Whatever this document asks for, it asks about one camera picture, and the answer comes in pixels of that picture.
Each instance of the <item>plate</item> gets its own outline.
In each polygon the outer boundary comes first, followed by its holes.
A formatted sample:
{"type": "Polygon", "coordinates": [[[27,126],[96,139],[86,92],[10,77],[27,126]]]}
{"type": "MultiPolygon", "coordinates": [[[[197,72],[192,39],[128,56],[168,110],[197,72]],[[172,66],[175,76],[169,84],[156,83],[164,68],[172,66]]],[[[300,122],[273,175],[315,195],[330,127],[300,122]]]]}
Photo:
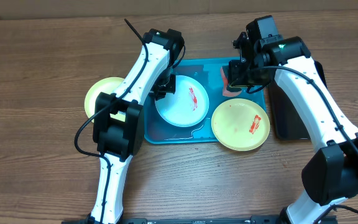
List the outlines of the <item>plate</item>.
{"type": "MultiPolygon", "coordinates": [[[[119,77],[109,77],[104,78],[97,83],[95,83],[87,92],[84,102],[85,113],[90,118],[94,115],[94,107],[96,103],[96,98],[101,92],[110,94],[112,93],[122,82],[123,78],[119,77]]],[[[110,114],[110,117],[117,119],[119,121],[125,121],[125,115],[123,114],[110,114]]]]}
{"type": "Polygon", "coordinates": [[[241,98],[221,103],[215,109],[211,122],[216,139],[237,151],[259,147],[270,131],[266,112],[258,104],[241,98]]]}
{"type": "Polygon", "coordinates": [[[155,101],[160,116],[178,127],[190,127],[201,122],[209,108],[205,88],[194,78],[176,76],[175,94],[167,93],[165,98],[155,101]]]}

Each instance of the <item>yellow plate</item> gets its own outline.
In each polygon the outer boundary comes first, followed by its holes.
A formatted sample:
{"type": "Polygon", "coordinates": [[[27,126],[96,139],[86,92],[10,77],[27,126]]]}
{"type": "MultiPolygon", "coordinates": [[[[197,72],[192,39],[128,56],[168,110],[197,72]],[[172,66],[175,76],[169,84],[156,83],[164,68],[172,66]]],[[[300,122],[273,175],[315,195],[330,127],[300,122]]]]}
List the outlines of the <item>yellow plate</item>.
{"type": "Polygon", "coordinates": [[[236,98],[223,102],[215,109],[212,131],[224,146],[248,151],[259,147],[267,139],[270,122],[258,104],[236,98]]]}
{"type": "MultiPolygon", "coordinates": [[[[123,78],[119,77],[109,77],[102,79],[95,83],[88,91],[85,97],[85,113],[90,118],[94,115],[94,106],[96,102],[96,98],[99,96],[101,92],[110,94],[112,93],[122,82],[124,81],[123,78]]],[[[119,121],[125,121],[125,115],[123,114],[110,114],[112,118],[117,119],[119,121]]]]}

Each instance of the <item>wall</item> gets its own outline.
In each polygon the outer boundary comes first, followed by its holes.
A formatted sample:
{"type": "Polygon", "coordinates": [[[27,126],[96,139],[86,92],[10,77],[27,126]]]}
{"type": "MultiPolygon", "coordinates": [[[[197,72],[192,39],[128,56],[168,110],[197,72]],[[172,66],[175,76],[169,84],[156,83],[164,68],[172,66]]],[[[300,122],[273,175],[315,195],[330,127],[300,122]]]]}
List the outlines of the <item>wall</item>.
{"type": "Polygon", "coordinates": [[[0,0],[0,19],[358,9],[358,0],[0,0]]]}

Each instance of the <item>blue tray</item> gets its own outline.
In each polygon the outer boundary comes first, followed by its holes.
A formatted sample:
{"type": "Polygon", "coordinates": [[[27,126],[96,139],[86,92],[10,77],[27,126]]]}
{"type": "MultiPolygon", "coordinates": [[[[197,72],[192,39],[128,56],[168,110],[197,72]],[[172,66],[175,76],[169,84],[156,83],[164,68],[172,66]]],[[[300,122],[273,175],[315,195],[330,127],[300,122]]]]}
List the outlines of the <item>blue tray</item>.
{"type": "MultiPolygon", "coordinates": [[[[194,78],[202,84],[209,96],[209,110],[202,122],[187,128],[180,128],[167,123],[159,115],[155,108],[154,99],[147,97],[144,103],[144,138],[152,144],[174,144],[194,142],[216,142],[218,141],[211,127],[211,117],[214,110],[226,100],[232,98],[222,96],[223,81],[220,69],[228,65],[234,58],[208,58],[182,60],[179,66],[173,70],[176,75],[186,75],[194,78]]],[[[263,91],[248,94],[245,90],[236,98],[252,100],[266,111],[266,104],[263,91]]]]}

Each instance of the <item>wooden table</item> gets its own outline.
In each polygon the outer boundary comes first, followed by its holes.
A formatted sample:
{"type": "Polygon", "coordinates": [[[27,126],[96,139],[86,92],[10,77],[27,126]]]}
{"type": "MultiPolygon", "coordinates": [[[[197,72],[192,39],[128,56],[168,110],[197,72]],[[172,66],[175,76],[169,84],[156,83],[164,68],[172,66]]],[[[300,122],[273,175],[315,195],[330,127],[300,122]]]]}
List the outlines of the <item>wooden table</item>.
{"type": "MultiPolygon", "coordinates": [[[[128,17],[142,34],[182,31],[185,58],[238,56],[231,47],[266,13],[128,17]]],[[[275,12],[284,37],[300,36],[325,69],[328,88],[358,127],[358,11],[275,12]]],[[[0,21],[0,223],[60,223],[93,208],[99,161],[73,147],[86,119],[88,89],[125,77],[140,43],[123,17],[0,21]]],[[[267,101],[268,114],[270,107],[267,101]]],[[[81,136],[93,151],[91,128],[81,136]]],[[[154,146],[144,141],[130,165],[125,217],[222,218],[277,214],[301,191],[309,141],[279,141],[257,151],[219,143],[154,146]]],[[[346,205],[358,209],[358,196],[346,205]]],[[[340,223],[358,215],[337,212],[340,223]]]]}

